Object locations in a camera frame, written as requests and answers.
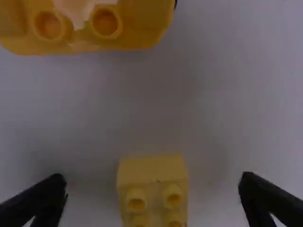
white surface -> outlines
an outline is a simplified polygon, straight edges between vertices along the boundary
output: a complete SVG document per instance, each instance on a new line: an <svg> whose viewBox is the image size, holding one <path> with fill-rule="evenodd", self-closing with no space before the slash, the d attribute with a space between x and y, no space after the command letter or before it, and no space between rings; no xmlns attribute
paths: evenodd
<svg viewBox="0 0 303 227"><path fill-rule="evenodd" d="M144 52L19 57L0 50L0 199L60 172L61 226L120 226L121 157L182 150L189 226L247 226L254 171L303 198L303 2L181 0Z"/></svg>

yellow duplo brick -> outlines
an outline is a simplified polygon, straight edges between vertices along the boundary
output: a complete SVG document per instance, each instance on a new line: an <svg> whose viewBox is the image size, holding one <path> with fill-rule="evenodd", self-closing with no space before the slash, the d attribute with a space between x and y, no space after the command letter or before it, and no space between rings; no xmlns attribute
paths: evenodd
<svg viewBox="0 0 303 227"><path fill-rule="evenodd" d="M0 44L20 55L151 48L176 0L0 0Z"/></svg>
<svg viewBox="0 0 303 227"><path fill-rule="evenodd" d="M124 227L187 226L188 173L181 156L122 159L116 187Z"/></svg>

yellow plastic block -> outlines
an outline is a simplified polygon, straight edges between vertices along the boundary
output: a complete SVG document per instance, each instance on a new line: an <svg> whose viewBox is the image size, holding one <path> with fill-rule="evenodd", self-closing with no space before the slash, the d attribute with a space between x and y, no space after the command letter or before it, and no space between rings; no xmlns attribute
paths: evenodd
<svg viewBox="0 0 303 227"><path fill-rule="evenodd" d="M0 43L21 55L146 49L175 0L0 0Z"/></svg>
<svg viewBox="0 0 303 227"><path fill-rule="evenodd" d="M186 227L188 174L181 156L120 161L117 192L124 227Z"/></svg>

black plastic claw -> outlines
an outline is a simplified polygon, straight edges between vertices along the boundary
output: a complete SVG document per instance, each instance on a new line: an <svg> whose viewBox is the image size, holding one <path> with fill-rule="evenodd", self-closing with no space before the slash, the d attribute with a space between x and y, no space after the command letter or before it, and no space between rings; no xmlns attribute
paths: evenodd
<svg viewBox="0 0 303 227"><path fill-rule="evenodd" d="M303 226L303 201L254 173L245 172L238 186L250 227L276 227L271 214L287 227Z"/></svg>
<svg viewBox="0 0 303 227"><path fill-rule="evenodd" d="M30 227L57 227L67 199L68 195L64 195L57 203L43 209L34 218Z"/></svg>
<svg viewBox="0 0 303 227"><path fill-rule="evenodd" d="M21 227L43 209L54 206L65 197L66 181L54 174L19 195L0 204L0 226Z"/></svg>

white table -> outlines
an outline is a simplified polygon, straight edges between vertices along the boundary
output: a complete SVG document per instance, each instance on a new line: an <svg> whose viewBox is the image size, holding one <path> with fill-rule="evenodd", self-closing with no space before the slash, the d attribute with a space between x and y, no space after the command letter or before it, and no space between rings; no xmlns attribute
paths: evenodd
<svg viewBox="0 0 303 227"><path fill-rule="evenodd" d="M62 227L118 227L118 159L177 150L190 227L248 226L242 171L303 198L301 0L181 0L151 50L0 49L0 68L1 201L60 172Z"/></svg>

